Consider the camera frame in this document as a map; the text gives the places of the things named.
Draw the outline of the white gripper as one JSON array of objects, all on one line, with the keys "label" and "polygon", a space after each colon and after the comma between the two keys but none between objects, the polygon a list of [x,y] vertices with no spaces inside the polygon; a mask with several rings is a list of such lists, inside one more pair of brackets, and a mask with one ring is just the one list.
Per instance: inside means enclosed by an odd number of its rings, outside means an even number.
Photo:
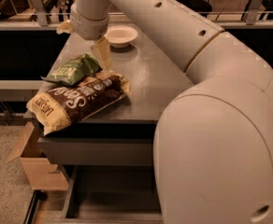
[{"label": "white gripper", "polygon": [[56,33],[58,35],[63,33],[71,34],[75,31],[85,40],[94,40],[91,52],[100,67],[103,70],[108,70],[112,66],[110,45],[107,38],[103,36],[107,32],[108,22],[109,17],[97,21],[83,16],[78,11],[77,5],[74,4],[71,7],[70,20],[63,21],[56,28]]}]

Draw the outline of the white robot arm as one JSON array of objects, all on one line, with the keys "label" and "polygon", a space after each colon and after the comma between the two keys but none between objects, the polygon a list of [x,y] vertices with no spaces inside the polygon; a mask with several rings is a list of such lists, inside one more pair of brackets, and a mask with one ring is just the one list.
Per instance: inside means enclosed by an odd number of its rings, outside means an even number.
[{"label": "white robot arm", "polygon": [[102,37],[116,7],[193,82],[159,118],[153,163],[165,224],[273,224],[273,68],[176,0],[75,0]]}]

